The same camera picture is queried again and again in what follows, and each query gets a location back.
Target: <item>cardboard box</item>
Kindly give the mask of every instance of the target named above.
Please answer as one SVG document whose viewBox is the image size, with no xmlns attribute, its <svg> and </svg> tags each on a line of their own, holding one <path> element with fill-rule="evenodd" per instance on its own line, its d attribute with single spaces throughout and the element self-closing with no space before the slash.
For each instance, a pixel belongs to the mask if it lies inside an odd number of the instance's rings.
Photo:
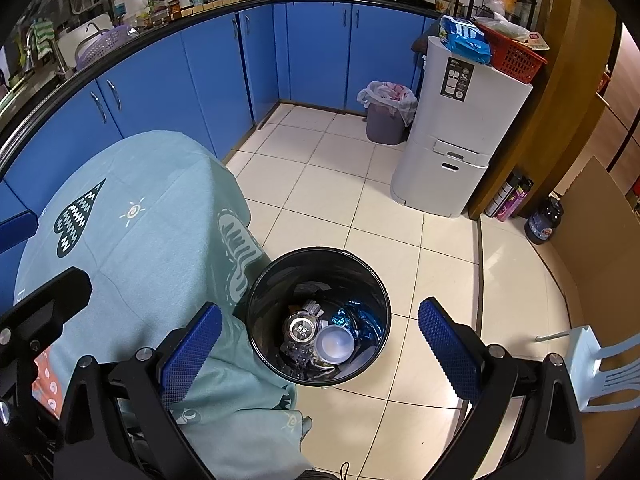
<svg viewBox="0 0 640 480">
<path fill-rule="evenodd" d="M 561 199 L 564 215 L 551 240 L 534 246 L 566 300 L 572 327 L 588 324 L 601 346 L 640 333 L 640 223 L 618 186 L 592 158 Z M 605 359 L 603 370 L 640 356 L 633 348 Z M 591 404 L 633 399 L 617 392 Z M 582 414 L 586 479 L 593 480 L 616 455 L 638 421 L 640 408 Z"/>
</svg>

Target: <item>blue gripper pad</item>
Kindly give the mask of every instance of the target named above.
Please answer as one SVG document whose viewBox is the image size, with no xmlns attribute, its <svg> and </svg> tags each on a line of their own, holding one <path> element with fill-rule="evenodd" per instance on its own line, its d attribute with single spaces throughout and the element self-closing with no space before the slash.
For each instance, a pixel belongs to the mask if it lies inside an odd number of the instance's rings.
<svg viewBox="0 0 640 480">
<path fill-rule="evenodd" d="M 212 304 L 182 338 L 160 372 L 160 399 L 164 407 L 184 399 L 221 333 L 222 312 Z"/>
<path fill-rule="evenodd" d="M 418 327 L 444 370 L 456 395 L 472 404 L 480 398 L 480 370 L 453 327 L 453 322 L 434 298 L 418 309 Z"/>
</svg>

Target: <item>red basket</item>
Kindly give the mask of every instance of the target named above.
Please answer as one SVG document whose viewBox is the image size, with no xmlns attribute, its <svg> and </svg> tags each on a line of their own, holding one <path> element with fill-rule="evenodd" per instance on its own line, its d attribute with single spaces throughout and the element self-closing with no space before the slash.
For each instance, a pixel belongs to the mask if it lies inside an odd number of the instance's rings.
<svg viewBox="0 0 640 480">
<path fill-rule="evenodd" d="M 518 81 L 529 84 L 546 64 L 546 59 L 533 52 L 528 46 L 495 32 L 490 28 L 475 23 L 484 32 L 487 43 L 491 47 L 491 66 Z"/>
</svg>

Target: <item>drawer handle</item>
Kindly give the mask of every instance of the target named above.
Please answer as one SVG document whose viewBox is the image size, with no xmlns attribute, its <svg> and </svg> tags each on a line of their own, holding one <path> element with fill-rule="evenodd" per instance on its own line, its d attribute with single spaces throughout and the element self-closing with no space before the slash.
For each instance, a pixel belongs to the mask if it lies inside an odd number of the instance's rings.
<svg viewBox="0 0 640 480">
<path fill-rule="evenodd" d="M 100 113 L 102 115 L 102 122 L 104 124 L 107 123 L 107 114 L 104 113 L 104 108 L 102 108 L 102 103 L 100 102 L 100 99 L 98 99 L 97 95 L 94 94 L 93 92 L 90 92 L 91 97 L 94 98 L 95 101 L 95 105 L 98 107 L 98 110 L 100 110 Z"/>
<path fill-rule="evenodd" d="M 113 98 L 116 99 L 116 104 L 118 105 L 118 111 L 122 111 L 122 103 L 120 102 L 120 96 L 118 95 L 118 91 L 116 90 L 115 85 L 107 79 L 107 85 L 111 89 L 111 93 L 113 94 Z"/>
</svg>

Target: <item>metal screw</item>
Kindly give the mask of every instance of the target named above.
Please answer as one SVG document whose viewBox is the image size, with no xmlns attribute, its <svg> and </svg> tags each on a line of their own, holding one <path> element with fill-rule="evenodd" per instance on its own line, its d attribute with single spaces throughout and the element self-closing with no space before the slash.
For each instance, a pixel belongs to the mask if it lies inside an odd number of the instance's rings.
<svg viewBox="0 0 640 480">
<path fill-rule="evenodd" d="M 78 359 L 78 366 L 81 368 L 87 368 L 88 365 L 90 365 L 93 360 L 94 358 L 91 357 L 90 355 L 82 356 L 81 358 Z"/>
<path fill-rule="evenodd" d="M 11 330 L 9 330 L 8 328 L 3 328 L 2 330 L 0 330 L 0 345 L 8 345 L 9 341 L 11 341 Z"/>
<path fill-rule="evenodd" d="M 562 359 L 562 356 L 560 354 L 549 354 L 549 361 L 551 361 L 551 364 L 555 365 L 555 366 L 561 366 L 562 363 L 564 363 L 564 359 Z"/>
<path fill-rule="evenodd" d="M 496 359 L 502 359 L 506 355 L 506 351 L 500 345 L 489 345 L 489 355 Z"/>
<path fill-rule="evenodd" d="M 9 424 L 9 421 L 11 420 L 9 405 L 4 402 L 4 400 L 0 400 L 0 420 L 2 420 L 2 423 L 5 426 L 7 426 Z"/>
<path fill-rule="evenodd" d="M 151 348 L 145 346 L 144 348 L 141 348 L 136 352 L 136 359 L 138 361 L 149 361 L 153 354 L 154 351 Z"/>
</svg>

